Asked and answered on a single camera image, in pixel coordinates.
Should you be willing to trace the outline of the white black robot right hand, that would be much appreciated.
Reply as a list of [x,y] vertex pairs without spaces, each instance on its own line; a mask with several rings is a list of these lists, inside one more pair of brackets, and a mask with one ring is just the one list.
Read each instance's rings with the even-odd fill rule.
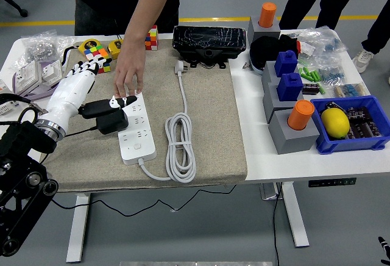
[[388,265],[390,266],[390,247],[389,247],[389,244],[387,243],[387,241],[382,237],[382,236],[378,236],[378,241],[381,245],[381,247],[383,248],[385,254],[386,254],[386,257],[388,258],[387,260],[386,259],[381,259],[380,262],[383,264],[383,265]]

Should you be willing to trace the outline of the person's left hand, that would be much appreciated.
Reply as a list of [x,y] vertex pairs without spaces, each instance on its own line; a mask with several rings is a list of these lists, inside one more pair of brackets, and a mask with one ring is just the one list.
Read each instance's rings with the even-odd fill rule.
[[113,81],[114,95],[126,97],[141,93],[144,86],[146,50],[144,38],[126,37],[119,53]]

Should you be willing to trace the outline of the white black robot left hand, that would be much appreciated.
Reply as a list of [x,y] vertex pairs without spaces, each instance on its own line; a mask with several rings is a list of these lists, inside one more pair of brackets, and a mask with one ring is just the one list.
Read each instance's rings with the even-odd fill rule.
[[47,112],[40,116],[36,125],[41,129],[57,130],[67,133],[69,119],[80,114],[84,119],[96,118],[121,110],[137,100],[136,96],[112,97],[95,102],[84,103],[90,92],[96,75],[110,58],[94,56],[87,62],[78,62],[59,82],[47,106]]

